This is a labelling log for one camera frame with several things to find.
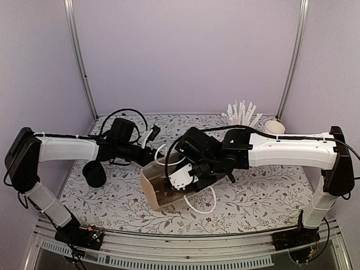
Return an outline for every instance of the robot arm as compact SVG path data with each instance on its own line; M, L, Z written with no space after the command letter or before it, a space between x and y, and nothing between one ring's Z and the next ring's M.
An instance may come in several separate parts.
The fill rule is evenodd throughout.
M287 249L318 240L318 228L326 213L339 196L353 189L350 153L341 142L345 139L339 127L331 127L330 133L284 136L239 127L229 130L222 142L190 128L175 146L187 158L187 164L171 174L169 181L178 190L200 191L216 182L220 174L234 182L234 169L262 165L320 168L321 179L309 205L300 212L298 227L273 234L276 250Z
M12 187L24 194L42 213L58 226L61 236L58 240L87 248L100 248L101 239L86 241L89 233L80 228L80 223L67 208L44 186L38 177L38 163L50 160L87 160L96 162L96 167L88 169L89 174L97 173L101 164L114 158L123 158L145 166L154 160L156 150L143 143L142 146L130 142L133 123L117 118L111 129L103 137L65 136L58 134L34 133L23 128L14 140L5 158L5 165ZM153 140L159 133L147 136Z

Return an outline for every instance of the patterned table surface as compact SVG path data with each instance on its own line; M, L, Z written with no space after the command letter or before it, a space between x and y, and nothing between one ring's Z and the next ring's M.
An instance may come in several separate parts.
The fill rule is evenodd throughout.
M145 128L139 116L122 116L136 122L140 131ZM113 118L106 123L110 128ZM262 129L264 116L256 128ZM96 124L97 134L105 117ZM156 124L161 132L151 142L152 147L168 145L189 127L216 127L225 125L218 115L147 115L149 126ZM222 139L225 131L209 133ZM170 235L216 235L273 230L296 225L300 209L312 196L311 186L300 166L262 166L249 170L235 170L237 179L232 184L224 178L214 185L217 206L211 214L199 214L177 201L161 211L152 211L140 186L141 167L110 165L104 162L107 182L100 188L91 188L82 176L86 161L76 161L61 194L66 205L84 225L94 224L108 230ZM200 211L213 205L209 189L189 198Z

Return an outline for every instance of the floral tablecloth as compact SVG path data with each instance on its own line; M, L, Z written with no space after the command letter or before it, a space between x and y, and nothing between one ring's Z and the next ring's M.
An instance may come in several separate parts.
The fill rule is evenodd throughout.
M145 128L139 116L122 116L134 121L140 131ZM106 123L110 128L115 117ZM96 123L97 134L105 117ZM149 126L156 124L161 132L150 145L170 145L189 127L216 127L225 125L218 115L147 115ZM262 129L264 116L256 128ZM225 131L211 132L222 139ZM170 235L209 235L248 233L296 225L300 209L305 208L312 196L311 186L300 166L262 166L249 170L235 170L236 183L224 178L214 185L216 209L211 214L199 214L177 201L161 211L152 211L140 186L141 167L116 166L104 162L107 182L100 188L91 188L82 176L86 161L76 161L61 194L66 205L83 225L94 224L108 230ZM210 190L189 198L200 211L213 206Z

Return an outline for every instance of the paper cup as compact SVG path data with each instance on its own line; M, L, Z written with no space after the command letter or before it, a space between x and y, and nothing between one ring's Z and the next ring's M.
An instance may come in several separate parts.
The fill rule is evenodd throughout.
M265 123L264 132L268 134L284 134L285 127L278 121L269 120Z

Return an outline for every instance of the lavender wall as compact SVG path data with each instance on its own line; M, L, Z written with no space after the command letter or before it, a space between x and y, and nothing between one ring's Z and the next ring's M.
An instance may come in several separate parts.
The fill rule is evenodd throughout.
M299 0L74 2L100 114L219 113L235 99L275 114Z
M360 2L310 1L303 45L283 122L289 132L314 133L339 125L360 152ZM360 163L354 157L355 175ZM319 171L307 169L317 184ZM354 269L360 269L360 183L334 214Z
M63 1L0 2L0 160L21 127L84 133L91 117L74 60ZM69 163L40 166L58 192ZM3 162L0 175L5 174ZM20 269L38 214L0 184L0 269Z

